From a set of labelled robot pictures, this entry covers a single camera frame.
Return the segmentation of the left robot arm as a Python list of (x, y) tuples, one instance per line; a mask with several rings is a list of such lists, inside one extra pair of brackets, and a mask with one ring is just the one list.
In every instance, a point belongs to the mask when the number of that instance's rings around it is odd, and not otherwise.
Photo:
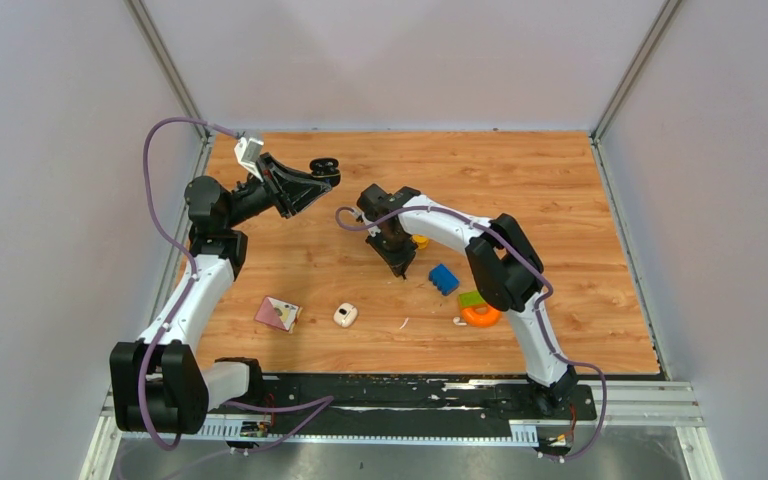
[(243, 413), (258, 411), (266, 386), (257, 360), (220, 358), (203, 370), (197, 344), (219, 300), (238, 278), (247, 236), (238, 225), (275, 209), (282, 217), (301, 213), (341, 179), (335, 158), (316, 158), (308, 172), (260, 155), (245, 182), (233, 190), (211, 176), (192, 179), (184, 199), (191, 222), (186, 268), (150, 326), (131, 342), (119, 342), (109, 363), (114, 414), (126, 432), (194, 434), (209, 411), (226, 402)]

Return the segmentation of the white earbud charging case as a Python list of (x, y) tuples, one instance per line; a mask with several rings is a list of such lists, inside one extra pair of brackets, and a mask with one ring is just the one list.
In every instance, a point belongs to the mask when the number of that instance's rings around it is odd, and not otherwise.
[(358, 309), (350, 303), (342, 303), (333, 314), (333, 321), (341, 328), (351, 327), (358, 317)]

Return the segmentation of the glossy black earbud charging case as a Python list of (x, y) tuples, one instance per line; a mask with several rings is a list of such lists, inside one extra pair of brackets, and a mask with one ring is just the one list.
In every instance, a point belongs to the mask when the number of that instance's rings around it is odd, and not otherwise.
[(310, 174), (313, 178), (327, 183), (332, 188), (339, 185), (341, 181), (341, 173), (339, 170), (339, 161), (336, 158), (315, 158), (310, 161), (309, 167), (311, 170)]

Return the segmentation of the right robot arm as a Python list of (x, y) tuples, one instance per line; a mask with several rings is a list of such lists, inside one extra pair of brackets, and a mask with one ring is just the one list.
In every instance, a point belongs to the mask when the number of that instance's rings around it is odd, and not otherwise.
[(479, 294), (514, 331), (535, 411), (552, 418), (569, 407), (578, 374), (548, 318), (545, 301), (553, 289), (543, 263), (514, 217), (468, 215), (411, 187), (388, 193), (376, 184), (362, 191), (356, 205), (367, 244), (397, 277), (405, 276), (416, 256), (416, 235), (464, 255)]

